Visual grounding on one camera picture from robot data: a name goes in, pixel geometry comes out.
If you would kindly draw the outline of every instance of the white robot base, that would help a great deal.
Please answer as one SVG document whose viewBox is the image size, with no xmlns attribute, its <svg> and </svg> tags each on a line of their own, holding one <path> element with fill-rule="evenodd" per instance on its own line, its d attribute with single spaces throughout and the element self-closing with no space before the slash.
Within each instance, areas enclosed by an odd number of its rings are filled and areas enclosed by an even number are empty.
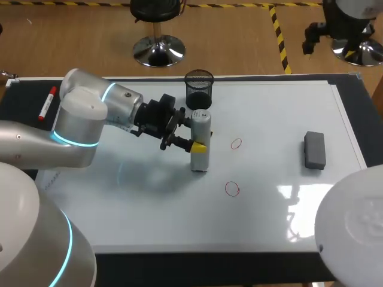
<svg viewBox="0 0 383 287">
<path fill-rule="evenodd" d="M 91 286 L 96 258 L 78 228 L 20 169 L 0 163 L 0 286 Z"/>
</svg>

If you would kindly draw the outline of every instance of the whiteboard eraser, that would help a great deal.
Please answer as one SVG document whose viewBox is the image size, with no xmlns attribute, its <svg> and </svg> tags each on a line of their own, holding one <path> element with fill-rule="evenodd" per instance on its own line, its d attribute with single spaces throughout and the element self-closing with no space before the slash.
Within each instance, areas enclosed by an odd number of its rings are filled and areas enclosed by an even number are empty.
<svg viewBox="0 0 383 287">
<path fill-rule="evenodd" d="M 323 170 L 326 166 L 324 134 L 307 132 L 305 135 L 305 167 Z"/>
</svg>

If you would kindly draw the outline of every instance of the white cylinder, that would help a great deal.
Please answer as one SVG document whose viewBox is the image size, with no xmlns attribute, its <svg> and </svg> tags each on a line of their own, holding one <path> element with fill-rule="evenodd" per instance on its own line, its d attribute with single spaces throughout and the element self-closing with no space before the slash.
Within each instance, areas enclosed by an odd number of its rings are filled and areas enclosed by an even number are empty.
<svg viewBox="0 0 383 287">
<path fill-rule="evenodd" d="M 336 0 L 338 7 L 356 19 L 372 19 L 383 11 L 382 0 Z"/>
</svg>

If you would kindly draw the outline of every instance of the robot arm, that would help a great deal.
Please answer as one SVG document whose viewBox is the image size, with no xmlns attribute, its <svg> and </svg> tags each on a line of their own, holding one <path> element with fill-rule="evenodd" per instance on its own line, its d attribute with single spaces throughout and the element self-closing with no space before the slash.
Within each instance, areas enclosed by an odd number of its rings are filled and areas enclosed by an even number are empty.
<svg viewBox="0 0 383 287">
<path fill-rule="evenodd" d="M 323 0 L 323 11 L 326 22 L 312 23 L 305 30 L 303 53 L 312 54 L 320 36 L 329 35 L 348 40 L 343 50 L 346 56 L 375 32 L 370 21 L 383 11 L 383 0 Z"/>
<path fill-rule="evenodd" d="M 191 128 L 185 109 L 174 109 L 175 98 L 143 102 L 143 96 L 79 69 L 71 70 L 60 87 L 61 105 L 51 132 L 0 121 L 0 162 L 20 169 L 87 167 L 91 164 L 102 129 L 112 124 L 136 136 L 160 139 L 160 148 L 174 144 L 190 152 L 193 140 L 174 135 L 177 126 Z"/>
</svg>

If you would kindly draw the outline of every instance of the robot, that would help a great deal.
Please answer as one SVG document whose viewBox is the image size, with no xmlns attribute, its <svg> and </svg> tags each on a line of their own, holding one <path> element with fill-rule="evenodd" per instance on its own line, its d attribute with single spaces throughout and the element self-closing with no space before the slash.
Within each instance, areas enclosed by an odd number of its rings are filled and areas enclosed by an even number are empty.
<svg viewBox="0 0 383 287">
<path fill-rule="evenodd" d="M 333 40 L 335 55 L 353 65 L 375 66 L 383 62 L 383 46 L 371 39 L 372 21 L 383 11 L 382 0 L 323 0 L 326 23 L 312 23 L 305 30 L 304 54 L 312 54 L 321 36 Z"/>
<path fill-rule="evenodd" d="M 208 111 L 187 118 L 172 96 L 145 103 L 141 94 L 79 69 L 63 79 L 60 99 L 51 132 L 0 121 L 0 286 L 85 287 L 96 279 L 89 242 L 21 169 L 89 166 L 105 124 L 158 138 L 162 150 L 184 149 L 192 170 L 208 167 Z M 175 136 L 181 125 L 192 139 Z"/>
<path fill-rule="evenodd" d="M 201 129 L 211 121 L 207 111 L 186 118 L 171 96 L 146 104 L 141 94 L 78 69 L 64 78 L 60 98 L 51 132 L 0 122 L 0 286 L 92 287 L 96 281 L 89 242 L 21 169 L 89 166 L 105 123 L 158 138 L 161 149 L 174 144 L 191 154 L 192 166 L 206 167 L 206 156 L 193 154 L 209 149 L 200 140 L 211 136 Z M 190 140 L 174 135 L 182 124 L 191 128 Z M 317 212 L 318 251 L 346 287 L 382 286 L 382 174 L 378 166 L 349 175 Z"/>
</svg>

